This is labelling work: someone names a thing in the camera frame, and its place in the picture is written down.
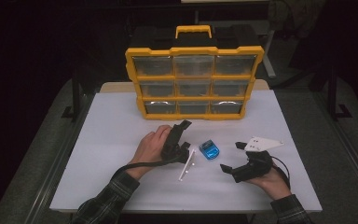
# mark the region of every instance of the storage box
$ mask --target storage box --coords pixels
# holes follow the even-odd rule
[[[145,119],[242,119],[263,54],[250,25],[147,26],[126,67]]]

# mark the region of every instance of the plaid sleeve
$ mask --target plaid sleeve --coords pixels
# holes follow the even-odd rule
[[[311,224],[313,223],[305,212],[295,194],[271,203],[280,224]]]
[[[113,177],[109,184],[97,195],[80,205],[72,224],[115,223],[139,182],[122,172]]]

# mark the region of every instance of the yellow plastic frame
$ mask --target yellow plastic frame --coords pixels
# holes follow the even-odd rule
[[[177,56],[177,55],[256,55],[255,63],[250,74],[246,75],[215,75],[214,71],[210,77],[211,82],[213,80],[248,80],[248,86],[244,96],[177,96],[177,89],[174,85],[174,96],[168,97],[148,97],[144,96],[141,90],[140,81],[163,81],[163,80],[177,80],[181,79],[174,73],[167,76],[137,76],[136,67],[132,57],[137,56]],[[264,50],[261,46],[244,46],[237,49],[218,49],[216,47],[196,47],[196,48],[171,48],[171,49],[159,49],[152,50],[149,48],[129,48],[126,51],[127,59],[127,72],[130,80],[134,84],[134,88],[137,94],[137,105],[145,119],[242,119],[245,115],[245,107],[247,101],[250,99],[253,86],[255,84],[255,71],[257,66],[262,62]],[[147,101],[242,101],[241,112],[238,114],[211,114],[210,106],[205,114],[180,114],[176,105],[175,114],[148,114],[145,108],[145,102]]]

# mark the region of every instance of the black wire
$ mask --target black wire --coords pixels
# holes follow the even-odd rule
[[[154,166],[167,165],[169,163],[178,161],[180,158],[181,158],[181,156],[175,157],[175,158],[167,160],[167,161],[137,162],[137,163],[127,164],[127,165],[124,165],[124,166],[118,168],[118,170],[113,174],[112,178],[128,169],[141,167],[141,166],[154,167]]]
[[[277,160],[277,161],[280,161],[281,162],[281,164],[284,166],[284,168],[286,169],[286,172],[287,172],[287,178],[289,179],[289,181],[290,181],[290,173],[289,173],[289,169],[287,168],[287,166],[284,164],[284,162],[283,161],[281,161],[280,159],[278,159],[278,158],[276,158],[276,157],[273,157],[273,156],[271,156],[271,158],[273,158],[273,159],[275,159],[275,160]]]

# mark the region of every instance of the hand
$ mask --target hand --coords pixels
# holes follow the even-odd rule
[[[161,150],[170,131],[171,126],[161,125],[158,127],[156,132],[148,133],[139,143],[139,146],[129,164],[137,162],[161,161]],[[142,166],[128,169],[127,173],[133,178],[139,180],[144,174],[152,169],[153,167]]]
[[[292,194],[281,175],[274,168],[271,168],[267,174],[246,182],[260,187],[272,200],[278,200]]]

